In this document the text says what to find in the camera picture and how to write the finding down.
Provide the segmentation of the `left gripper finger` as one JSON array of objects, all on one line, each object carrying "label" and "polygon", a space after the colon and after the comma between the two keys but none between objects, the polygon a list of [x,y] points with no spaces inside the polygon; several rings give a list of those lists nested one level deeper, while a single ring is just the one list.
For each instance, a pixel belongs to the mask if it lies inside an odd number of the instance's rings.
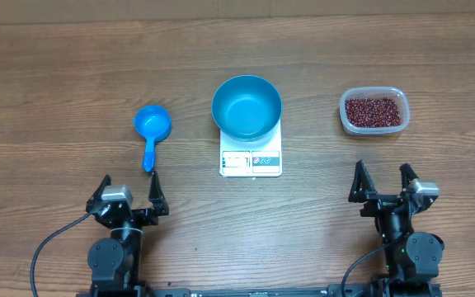
[{"label": "left gripper finger", "polygon": [[96,208],[100,207],[102,203],[101,195],[103,191],[105,190],[105,188],[110,185],[111,185],[111,176],[105,175],[99,187],[97,187],[97,189],[94,191],[94,193],[91,195],[91,197],[88,199],[86,203],[85,211],[88,214],[94,213],[96,211]]},{"label": "left gripper finger", "polygon": [[163,194],[158,173],[156,171],[152,172],[148,200],[153,205],[153,213],[155,216],[169,215],[169,206]]}]

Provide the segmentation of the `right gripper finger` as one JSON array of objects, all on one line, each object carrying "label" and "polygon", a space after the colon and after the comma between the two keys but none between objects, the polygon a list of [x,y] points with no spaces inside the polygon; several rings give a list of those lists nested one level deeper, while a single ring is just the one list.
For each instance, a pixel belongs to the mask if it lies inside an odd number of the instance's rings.
[{"label": "right gripper finger", "polygon": [[404,163],[400,167],[401,172],[401,182],[402,182],[402,191],[403,192],[415,192],[415,186],[418,182],[418,176],[415,174],[409,163]]},{"label": "right gripper finger", "polygon": [[361,159],[355,165],[355,175],[348,196],[348,201],[365,203],[376,196],[374,182]]}]

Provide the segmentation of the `blue plastic measuring scoop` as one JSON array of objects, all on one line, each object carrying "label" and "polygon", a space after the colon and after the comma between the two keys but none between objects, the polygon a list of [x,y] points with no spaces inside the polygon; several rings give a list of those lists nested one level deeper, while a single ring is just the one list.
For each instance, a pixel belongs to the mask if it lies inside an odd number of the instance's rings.
[{"label": "blue plastic measuring scoop", "polygon": [[156,145],[171,133],[171,117],[162,106],[145,106],[135,115],[134,128],[146,140],[142,168],[151,172],[155,166]]}]

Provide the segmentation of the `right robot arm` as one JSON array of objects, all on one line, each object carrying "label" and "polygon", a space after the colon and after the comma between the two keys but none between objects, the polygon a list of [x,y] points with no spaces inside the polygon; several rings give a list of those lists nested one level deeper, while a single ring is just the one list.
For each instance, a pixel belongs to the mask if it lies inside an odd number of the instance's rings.
[{"label": "right robot arm", "polygon": [[[428,210],[439,197],[433,181],[421,180],[411,165],[400,167],[402,189],[396,195],[380,194],[360,160],[355,165],[354,180],[348,196],[351,203],[361,203],[362,217],[373,218],[382,246],[355,261],[340,284],[343,296],[441,296],[432,280],[439,275],[444,241],[437,235],[417,232],[412,217]],[[374,276],[367,285],[347,285],[350,273],[366,259],[383,252],[386,272]]]}]

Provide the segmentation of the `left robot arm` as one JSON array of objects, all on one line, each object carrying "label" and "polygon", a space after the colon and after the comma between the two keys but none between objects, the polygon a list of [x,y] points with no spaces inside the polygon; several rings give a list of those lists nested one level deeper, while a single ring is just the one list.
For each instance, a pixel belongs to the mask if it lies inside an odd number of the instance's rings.
[{"label": "left robot arm", "polygon": [[139,279],[143,228],[157,225],[169,214],[158,174],[151,174],[150,208],[133,209],[128,186],[113,186],[106,175],[86,204],[86,212],[111,231],[90,247],[87,262],[92,270],[90,296],[154,296],[150,285]]}]

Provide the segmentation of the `white digital kitchen scale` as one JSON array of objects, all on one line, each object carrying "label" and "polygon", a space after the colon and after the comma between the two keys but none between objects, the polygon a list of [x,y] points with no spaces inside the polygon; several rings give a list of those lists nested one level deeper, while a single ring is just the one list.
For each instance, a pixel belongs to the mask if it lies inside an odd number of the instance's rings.
[{"label": "white digital kitchen scale", "polygon": [[219,173],[222,177],[279,177],[283,172],[280,121],[263,138],[233,139],[220,132]]}]

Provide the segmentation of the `teal round bowl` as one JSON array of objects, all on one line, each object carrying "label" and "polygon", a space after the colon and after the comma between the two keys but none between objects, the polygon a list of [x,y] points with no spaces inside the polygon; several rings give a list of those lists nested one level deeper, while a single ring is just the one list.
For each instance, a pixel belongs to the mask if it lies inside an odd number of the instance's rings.
[{"label": "teal round bowl", "polygon": [[239,75],[223,82],[211,103],[214,123],[230,138],[252,142],[275,129],[283,110],[276,87],[262,77]]}]

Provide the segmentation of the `red beans in container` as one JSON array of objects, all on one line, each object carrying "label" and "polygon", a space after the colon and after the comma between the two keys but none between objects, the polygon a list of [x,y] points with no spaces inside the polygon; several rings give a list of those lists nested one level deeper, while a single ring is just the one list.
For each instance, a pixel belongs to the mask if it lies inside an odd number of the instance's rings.
[{"label": "red beans in container", "polygon": [[384,128],[401,124],[398,105],[388,97],[349,98],[345,109],[347,120],[355,127]]}]

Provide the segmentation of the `clear plastic food container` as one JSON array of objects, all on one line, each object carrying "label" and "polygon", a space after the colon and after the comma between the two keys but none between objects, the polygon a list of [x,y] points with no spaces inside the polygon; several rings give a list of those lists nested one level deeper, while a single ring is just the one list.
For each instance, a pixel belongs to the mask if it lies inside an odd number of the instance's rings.
[{"label": "clear plastic food container", "polygon": [[339,101],[344,131],[351,135],[396,134],[411,119],[406,95],[395,87],[356,87]]}]

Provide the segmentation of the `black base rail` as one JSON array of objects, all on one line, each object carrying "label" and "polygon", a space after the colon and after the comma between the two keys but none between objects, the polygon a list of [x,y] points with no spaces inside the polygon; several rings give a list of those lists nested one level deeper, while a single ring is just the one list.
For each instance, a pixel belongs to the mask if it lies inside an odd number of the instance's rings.
[{"label": "black base rail", "polygon": [[142,294],[133,291],[129,293],[78,293],[77,297],[91,296],[155,296],[155,297],[442,297],[443,293],[439,285],[432,285],[431,290],[427,287],[415,287],[413,285],[391,286],[389,292],[384,292],[375,285],[349,284],[345,285],[344,294],[341,293],[339,284],[329,285],[325,288],[290,288],[290,289],[249,289],[249,290],[188,290],[188,289],[160,289],[150,290]]}]

